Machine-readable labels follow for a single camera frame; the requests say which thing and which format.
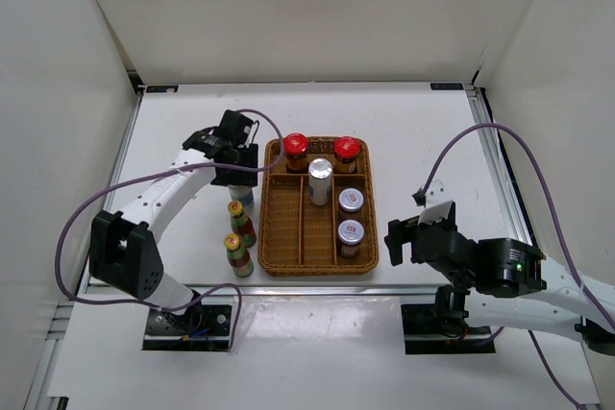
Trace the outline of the silver-lid spice shaker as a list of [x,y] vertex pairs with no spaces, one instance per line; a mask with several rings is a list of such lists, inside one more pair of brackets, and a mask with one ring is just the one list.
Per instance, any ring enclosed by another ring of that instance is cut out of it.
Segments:
[[228,190],[231,198],[234,201],[239,201],[244,207],[252,206],[254,204],[254,192],[253,188],[244,185],[228,185]]
[[316,158],[308,167],[308,193],[317,206],[326,205],[332,195],[332,164],[325,158]]

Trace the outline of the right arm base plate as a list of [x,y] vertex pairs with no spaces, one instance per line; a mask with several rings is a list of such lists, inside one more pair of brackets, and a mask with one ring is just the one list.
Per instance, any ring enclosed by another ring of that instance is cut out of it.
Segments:
[[430,304],[401,305],[406,355],[492,354],[494,333],[489,326],[469,327],[464,321],[435,318]]

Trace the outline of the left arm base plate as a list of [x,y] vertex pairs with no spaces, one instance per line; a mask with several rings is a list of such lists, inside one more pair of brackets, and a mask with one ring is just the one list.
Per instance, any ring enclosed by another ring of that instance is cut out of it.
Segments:
[[202,304],[196,315],[148,311],[141,348],[146,351],[227,351],[231,342],[230,304]]

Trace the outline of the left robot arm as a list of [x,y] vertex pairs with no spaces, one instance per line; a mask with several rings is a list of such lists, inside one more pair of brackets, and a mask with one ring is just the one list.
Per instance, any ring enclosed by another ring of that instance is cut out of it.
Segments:
[[91,223],[89,273],[129,296],[129,302],[168,311],[181,333],[198,328],[202,311],[196,294],[169,276],[158,243],[179,212],[208,185],[257,184],[258,145],[247,131],[198,131],[169,168],[146,178],[147,188],[115,212],[101,211]]

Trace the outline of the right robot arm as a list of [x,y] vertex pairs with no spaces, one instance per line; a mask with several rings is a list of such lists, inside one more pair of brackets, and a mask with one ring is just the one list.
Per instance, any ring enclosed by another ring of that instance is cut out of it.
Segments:
[[[549,332],[586,345],[603,355],[614,353],[614,289],[577,285],[562,265],[511,238],[474,241],[443,220],[393,220],[384,238],[392,265],[410,260],[427,264],[447,284],[437,288],[432,305],[419,311],[422,330],[459,334],[472,327],[504,326]],[[593,296],[586,291],[592,287]]]

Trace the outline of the white-lid sauce jar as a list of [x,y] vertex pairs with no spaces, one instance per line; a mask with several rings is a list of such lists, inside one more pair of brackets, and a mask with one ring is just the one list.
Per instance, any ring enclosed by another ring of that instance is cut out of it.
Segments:
[[364,234],[364,227],[359,221],[342,221],[337,228],[338,254],[344,258],[355,257]]
[[360,221],[364,206],[364,196],[356,188],[345,188],[338,195],[338,217],[340,221]]

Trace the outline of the red-lid sauce jar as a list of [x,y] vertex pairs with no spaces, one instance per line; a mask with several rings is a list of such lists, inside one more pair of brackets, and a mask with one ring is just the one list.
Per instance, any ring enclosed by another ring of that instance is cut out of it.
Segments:
[[283,140],[286,171],[303,174],[308,171],[308,138],[301,133],[290,133]]
[[333,143],[334,171],[338,174],[353,174],[357,171],[360,143],[351,136],[342,136]]

